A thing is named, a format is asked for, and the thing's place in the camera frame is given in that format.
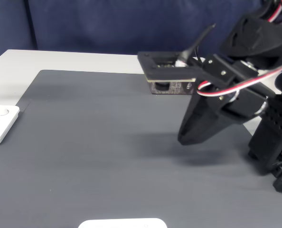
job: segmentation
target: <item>dark gray desk mat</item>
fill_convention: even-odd
[[[0,145],[0,228],[282,228],[282,194],[245,158],[244,127],[177,142],[188,101],[150,94],[142,75],[41,71]]]

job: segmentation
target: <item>blue fabric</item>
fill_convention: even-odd
[[[0,0],[19,2],[21,0]],[[192,45],[208,25],[217,26],[201,44],[200,54],[217,52],[239,18],[260,6],[260,0],[29,0],[32,26],[39,50],[136,54],[138,51],[180,51]],[[15,20],[2,9],[0,18]],[[26,23],[17,26],[28,36]],[[13,29],[0,35],[13,38]],[[15,40],[1,47],[29,49],[30,42]]]
[[[8,49],[35,49],[23,0],[0,0],[0,55]]]

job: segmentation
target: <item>white plastic piece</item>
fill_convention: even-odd
[[[185,62],[181,61],[181,60],[177,60],[175,62],[175,67],[186,67],[186,66],[187,66],[187,64]]]
[[[0,143],[19,115],[19,107],[0,105]]]
[[[79,228],[167,228],[159,218],[88,220]]]

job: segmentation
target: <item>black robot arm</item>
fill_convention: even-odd
[[[157,89],[170,81],[193,82],[194,91],[182,121],[178,141],[201,143],[232,124],[243,124],[257,116],[259,124],[249,147],[250,155],[278,179],[282,192],[282,94],[261,82],[279,76],[282,91],[282,0],[267,0],[257,12],[243,16],[221,45],[222,55],[197,55],[209,26],[187,50],[140,52],[138,59],[149,82]]]

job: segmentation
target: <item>white table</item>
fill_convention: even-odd
[[[0,56],[0,105],[15,105],[41,70],[143,74],[136,56],[8,50]],[[274,78],[264,82],[277,92]],[[245,124],[254,133],[260,118]]]

